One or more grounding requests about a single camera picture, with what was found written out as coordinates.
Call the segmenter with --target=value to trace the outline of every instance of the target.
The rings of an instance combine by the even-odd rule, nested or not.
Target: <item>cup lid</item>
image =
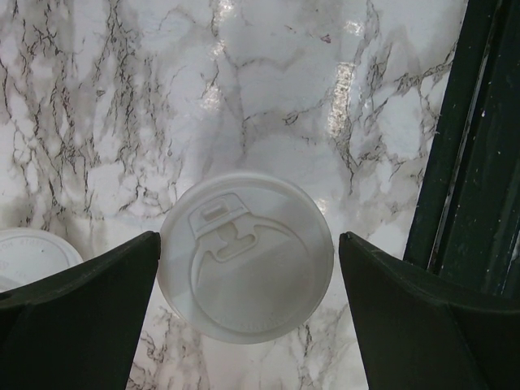
[[[158,282],[172,309],[217,340],[275,339],[314,312],[334,248],[312,199],[285,180],[234,172],[195,185],[162,228]]]
[[[25,227],[0,231],[0,292],[44,279],[83,262],[63,238]]]

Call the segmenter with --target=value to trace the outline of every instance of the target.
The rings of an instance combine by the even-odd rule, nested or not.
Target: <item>gray marble veining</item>
[[[250,168],[300,185],[335,240],[400,256],[465,6],[1,1],[0,225],[91,258]],[[250,346],[197,334],[155,289],[128,388],[366,388],[339,266],[307,323]]]

